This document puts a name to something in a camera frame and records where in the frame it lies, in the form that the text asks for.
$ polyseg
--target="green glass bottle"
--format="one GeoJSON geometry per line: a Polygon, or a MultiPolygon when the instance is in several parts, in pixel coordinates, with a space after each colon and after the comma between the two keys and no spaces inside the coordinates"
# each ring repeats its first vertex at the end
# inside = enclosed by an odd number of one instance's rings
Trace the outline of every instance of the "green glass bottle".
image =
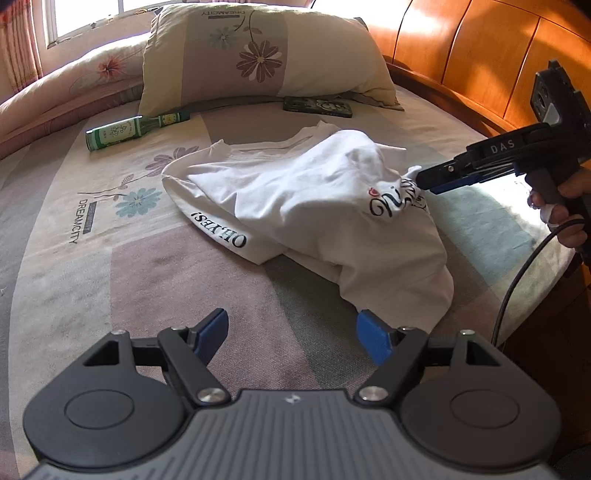
{"type": "Polygon", "coordinates": [[[185,120],[189,120],[190,117],[191,115],[188,112],[177,112],[153,118],[141,115],[127,118],[119,122],[88,130],[86,132],[86,146],[90,151],[99,150],[125,140],[139,138],[155,128],[184,122],[185,120]]]}

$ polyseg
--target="flower print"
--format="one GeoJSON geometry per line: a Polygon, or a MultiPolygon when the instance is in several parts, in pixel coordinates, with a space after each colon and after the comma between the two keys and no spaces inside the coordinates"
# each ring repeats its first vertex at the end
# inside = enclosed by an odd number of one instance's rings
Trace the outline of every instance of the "flower print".
{"type": "Polygon", "coordinates": [[[263,40],[260,45],[251,41],[244,49],[245,51],[240,52],[243,60],[236,64],[236,68],[242,70],[242,77],[248,77],[250,81],[256,78],[261,83],[266,77],[272,78],[275,76],[275,69],[283,65],[281,60],[277,60],[281,57],[279,48],[271,47],[268,40],[263,40]]]}
{"type": "Polygon", "coordinates": [[[146,176],[147,177],[157,177],[158,175],[160,175],[162,173],[162,171],[164,170],[164,167],[166,165],[168,165],[170,162],[172,162],[173,160],[176,160],[177,158],[184,157],[187,154],[196,152],[197,150],[199,150],[199,147],[197,147],[197,146],[189,147],[189,148],[178,147],[178,148],[174,149],[172,157],[170,155],[156,155],[154,157],[154,161],[151,164],[146,165],[146,168],[145,168],[146,170],[152,170],[146,176]]]}
{"type": "Polygon", "coordinates": [[[138,47],[131,52],[103,56],[93,63],[91,70],[78,77],[70,86],[70,93],[78,95],[97,85],[116,82],[127,78],[141,77],[144,49],[138,47]]]}
{"type": "Polygon", "coordinates": [[[99,63],[99,77],[112,82],[123,73],[123,65],[116,57],[109,57],[107,61],[99,63]]]}
{"type": "Polygon", "coordinates": [[[238,36],[229,27],[216,28],[215,33],[209,35],[207,43],[213,48],[221,48],[226,50],[227,48],[234,45],[234,42],[238,39],[238,36]]]}
{"type": "Polygon", "coordinates": [[[115,207],[119,209],[117,210],[117,215],[121,218],[125,216],[127,218],[132,218],[136,213],[145,215],[148,213],[148,210],[156,207],[156,204],[160,200],[162,192],[156,192],[155,190],[156,189],[139,189],[137,193],[131,192],[127,195],[123,195],[125,201],[115,205],[115,207]]]}

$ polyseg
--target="white t-shirt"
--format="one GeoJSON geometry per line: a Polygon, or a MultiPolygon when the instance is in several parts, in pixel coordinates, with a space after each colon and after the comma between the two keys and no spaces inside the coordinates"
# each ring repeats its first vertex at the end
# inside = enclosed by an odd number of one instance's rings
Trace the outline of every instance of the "white t-shirt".
{"type": "Polygon", "coordinates": [[[285,254],[358,310],[432,330],[450,306],[446,252],[403,148],[320,122],[284,142],[223,141],[170,163],[164,188],[206,235],[261,264],[285,254]]]}

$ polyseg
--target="black cable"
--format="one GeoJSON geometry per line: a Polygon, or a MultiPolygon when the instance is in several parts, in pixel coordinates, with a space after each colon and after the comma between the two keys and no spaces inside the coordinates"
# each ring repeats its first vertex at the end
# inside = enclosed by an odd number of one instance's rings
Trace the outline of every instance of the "black cable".
{"type": "Polygon", "coordinates": [[[563,223],[559,227],[556,227],[556,229],[554,231],[552,231],[551,234],[549,234],[546,238],[544,238],[542,240],[542,243],[540,243],[536,247],[536,249],[532,252],[532,254],[529,256],[529,258],[525,261],[525,263],[523,264],[521,269],[517,272],[517,275],[515,276],[515,278],[511,282],[511,285],[509,285],[509,288],[507,289],[507,293],[505,293],[505,297],[503,298],[503,301],[501,302],[501,308],[499,309],[499,314],[496,316],[495,328],[492,331],[491,343],[494,346],[496,346],[496,343],[499,340],[499,332],[501,330],[501,322],[503,321],[503,316],[505,315],[505,310],[507,309],[507,304],[509,303],[509,299],[511,298],[511,294],[515,290],[515,287],[517,286],[517,284],[521,280],[521,277],[523,277],[523,275],[525,274],[526,270],[530,267],[530,265],[533,263],[535,258],[540,254],[540,252],[544,249],[544,247],[546,245],[548,245],[550,240],[552,240],[562,230],[565,230],[568,227],[573,226],[573,225],[584,225],[584,223],[585,223],[584,220],[569,220],[568,222],[563,223]]]}

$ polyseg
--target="metal screw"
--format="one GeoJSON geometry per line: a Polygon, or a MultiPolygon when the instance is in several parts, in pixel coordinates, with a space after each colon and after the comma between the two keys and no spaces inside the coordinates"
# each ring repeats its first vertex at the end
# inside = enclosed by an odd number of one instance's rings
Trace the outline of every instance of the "metal screw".
{"type": "Polygon", "coordinates": [[[228,394],[221,388],[204,388],[197,393],[197,398],[203,403],[216,404],[226,401],[228,394]]]}
{"type": "Polygon", "coordinates": [[[388,398],[388,390],[382,387],[363,387],[359,396],[365,401],[382,401],[388,398]]]}

